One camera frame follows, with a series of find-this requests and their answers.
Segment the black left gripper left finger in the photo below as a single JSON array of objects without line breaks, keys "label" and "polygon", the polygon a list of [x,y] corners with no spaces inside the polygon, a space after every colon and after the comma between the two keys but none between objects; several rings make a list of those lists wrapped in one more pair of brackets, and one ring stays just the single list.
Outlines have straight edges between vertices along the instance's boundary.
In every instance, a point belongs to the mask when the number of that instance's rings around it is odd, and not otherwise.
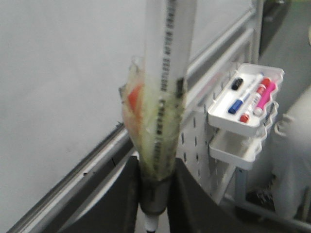
[{"label": "black left gripper left finger", "polygon": [[140,176],[138,159],[131,156],[107,193],[63,233],[135,232]]}]

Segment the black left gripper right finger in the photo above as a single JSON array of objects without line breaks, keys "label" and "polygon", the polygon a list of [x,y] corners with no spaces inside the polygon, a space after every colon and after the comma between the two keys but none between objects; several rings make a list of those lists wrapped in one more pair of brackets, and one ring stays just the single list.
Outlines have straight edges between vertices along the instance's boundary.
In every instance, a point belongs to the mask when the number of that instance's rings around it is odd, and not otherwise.
[{"label": "black left gripper right finger", "polygon": [[175,160],[167,208],[172,233],[245,232],[242,223],[205,193],[180,158]]}]

